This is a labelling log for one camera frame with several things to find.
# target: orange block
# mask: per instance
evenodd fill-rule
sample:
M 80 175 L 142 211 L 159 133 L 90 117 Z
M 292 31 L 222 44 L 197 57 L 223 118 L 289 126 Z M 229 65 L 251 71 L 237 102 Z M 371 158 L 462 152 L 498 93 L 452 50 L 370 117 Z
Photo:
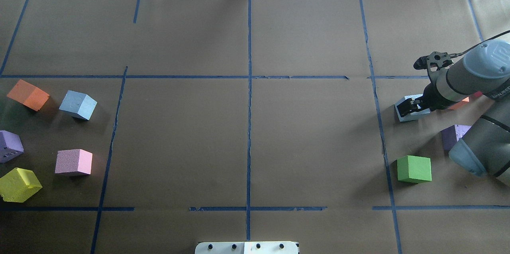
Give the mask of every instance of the orange block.
M 458 109 L 460 108 L 461 106 L 465 105 L 469 103 L 469 96 L 461 101 L 459 101 L 458 103 L 452 105 L 451 107 L 448 107 L 448 109 Z
M 31 85 L 24 80 L 19 80 L 18 83 L 16 83 L 16 85 L 11 89 L 9 94 L 7 94 L 7 97 L 22 103 L 37 112 L 49 99 L 49 94 L 46 94 L 38 87 Z

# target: green block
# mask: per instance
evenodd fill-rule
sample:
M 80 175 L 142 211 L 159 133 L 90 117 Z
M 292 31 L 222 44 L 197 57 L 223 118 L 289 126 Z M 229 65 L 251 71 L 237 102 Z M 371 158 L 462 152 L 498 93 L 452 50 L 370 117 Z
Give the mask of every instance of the green block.
M 24 203 L 41 188 L 32 170 L 16 167 L 0 178 L 0 195 L 11 203 Z
M 432 181 L 430 158 L 421 156 L 404 156 L 397 159 L 398 181 L 424 183 Z

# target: blue tape line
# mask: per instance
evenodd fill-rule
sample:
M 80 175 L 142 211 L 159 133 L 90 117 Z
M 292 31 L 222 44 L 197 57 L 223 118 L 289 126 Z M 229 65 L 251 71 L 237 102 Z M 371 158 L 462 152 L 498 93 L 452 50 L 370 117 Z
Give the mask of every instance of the blue tape line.
M 190 207 L 190 211 L 246 211 L 246 207 Z
M 129 79 L 247 79 L 248 76 L 130 75 Z
M 323 211 L 326 206 L 251 207 L 252 211 Z
M 18 29 L 20 29 L 20 24 L 22 23 L 23 15 L 25 14 L 25 10 L 27 9 L 27 5 L 29 4 L 29 0 L 25 0 L 25 4 L 23 5 L 22 12 L 20 17 L 18 18 L 18 23 L 16 23 L 16 27 L 14 28 L 14 32 L 11 37 L 11 42 L 7 47 L 7 52 L 5 53 L 4 62 L 2 63 L 2 67 L 0 67 L 0 77 L 4 72 L 5 66 L 7 64 L 7 60 L 9 59 L 9 54 L 11 53 L 12 45 L 14 44 L 14 39 L 16 38 L 16 34 L 18 34 Z
M 140 7 L 140 0 L 136 0 L 135 16 L 133 17 L 133 23 L 136 24 L 138 18 L 138 8 Z
M 251 206 L 250 211 L 323 211 L 326 206 L 288 206 L 288 207 L 264 207 Z M 246 211 L 246 207 L 190 207 L 191 212 L 200 211 Z
M 106 162 L 106 167 L 104 169 L 104 178 L 102 181 L 102 189 L 101 189 L 101 198 L 99 201 L 99 208 L 97 210 L 97 218 L 96 218 L 96 225 L 94 229 L 94 238 L 92 239 L 92 246 L 90 248 L 91 254 L 95 252 L 95 245 L 97 242 L 97 234 L 99 233 L 99 226 L 101 223 L 101 212 L 102 212 L 102 205 L 104 203 L 104 193 L 106 192 L 106 184 L 108 182 L 108 172 L 110 171 L 110 163 L 112 161 L 112 152 L 113 152 L 113 140 L 115 139 L 115 134 L 117 132 L 117 125 L 119 121 L 119 110 L 120 110 L 120 103 L 122 101 L 122 94 L 124 93 L 124 85 L 126 84 L 126 75 L 128 72 L 128 67 L 124 70 L 124 75 L 122 77 L 122 84 L 120 85 L 120 94 L 119 94 L 119 101 L 117 103 L 117 112 L 115 113 L 115 122 L 113 122 L 113 131 L 112 131 L 112 139 L 110 141 L 110 150 L 108 152 L 108 160 Z
M 469 9 L 471 10 L 471 16 L 473 16 L 473 21 L 475 23 L 475 27 L 477 28 L 477 32 L 479 34 L 480 41 L 483 41 L 483 36 L 481 35 L 480 26 L 478 24 L 477 16 L 475 15 L 475 10 L 473 9 L 473 4 L 471 0 L 468 0 Z
M 510 205 L 419 205 L 419 206 L 396 206 L 401 210 L 510 210 Z M 372 210 L 392 210 L 389 206 L 374 206 Z
M 248 0 L 248 149 L 246 162 L 246 241 L 251 239 L 251 0 Z
M 135 207 L 103 207 L 102 211 L 134 211 Z
M 367 47 L 367 56 L 368 56 L 368 62 L 370 66 L 370 78 L 372 80 L 372 90 L 374 93 L 374 100 L 375 100 L 375 109 L 377 111 L 377 122 L 379 122 L 379 132 L 381 134 L 381 141 L 382 141 L 382 148 L 384 149 L 384 166 L 386 167 L 386 180 L 388 181 L 388 190 L 390 192 L 390 203 L 392 207 L 392 214 L 393 214 L 393 225 L 395 228 L 395 238 L 397 240 L 397 249 L 399 254 L 402 254 L 402 246 L 400 243 L 400 231 L 398 229 L 398 220 L 397 220 L 397 211 L 395 209 L 395 199 L 393 196 L 393 185 L 391 182 L 391 175 L 390 175 L 390 164 L 388 163 L 388 152 L 386 151 L 386 142 L 384 139 L 384 130 L 383 130 L 383 120 L 381 118 L 381 109 L 379 108 L 379 98 L 377 97 L 377 86 L 375 84 L 375 73 L 374 73 L 374 67 L 372 63 L 372 55 L 370 54 L 370 49 L 368 47 L 368 30 L 367 30 L 367 22 L 365 19 L 365 9 L 363 8 L 363 0 L 359 0 L 359 8 L 361 9 L 361 18 L 363 21 L 363 31 L 365 34 L 365 44 Z
M 374 76 L 376 79 L 428 79 L 428 76 Z
M 347 79 L 348 76 L 252 76 L 253 79 Z
M 98 211 L 99 207 L 0 207 L 2 211 Z M 103 211 L 134 211 L 135 207 L 104 207 Z
M 2 78 L 16 79 L 122 79 L 122 76 L 115 75 L 5 75 Z

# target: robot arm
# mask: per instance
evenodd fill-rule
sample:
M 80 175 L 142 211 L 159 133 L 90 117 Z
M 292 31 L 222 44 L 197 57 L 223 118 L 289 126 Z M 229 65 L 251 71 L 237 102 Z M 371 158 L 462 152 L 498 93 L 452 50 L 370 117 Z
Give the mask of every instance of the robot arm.
M 430 84 L 423 96 L 397 106 L 401 116 L 445 109 L 478 91 L 496 101 L 449 156 L 477 176 L 488 173 L 510 185 L 510 43 L 491 38 L 461 54 L 433 52 L 419 58 L 414 68 L 427 69 Z

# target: light blue block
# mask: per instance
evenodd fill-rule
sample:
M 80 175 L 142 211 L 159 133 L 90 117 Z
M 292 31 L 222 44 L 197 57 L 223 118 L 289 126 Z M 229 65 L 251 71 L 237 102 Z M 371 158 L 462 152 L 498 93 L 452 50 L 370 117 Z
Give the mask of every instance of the light blue block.
M 417 99 L 420 96 L 423 96 L 423 94 L 404 96 L 399 101 L 397 101 L 397 103 L 395 103 L 395 110 L 397 111 L 398 120 L 400 122 L 419 120 L 419 119 L 423 118 L 424 116 L 428 116 L 430 114 L 430 109 L 429 108 L 426 108 L 426 109 L 424 109 L 424 110 L 422 110 L 420 112 L 412 112 L 411 114 L 408 114 L 407 116 L 404 116 L 404 117 L 400 116 L 400 114 L 398 113 L 397 106 L 399 104 L 403 103 L 404 100 L 406 100 L 408 98 Z
M 97 102 L 86 94 L 67 91 L 59 109 L 75 118 L 89 120 L 96 105 Z

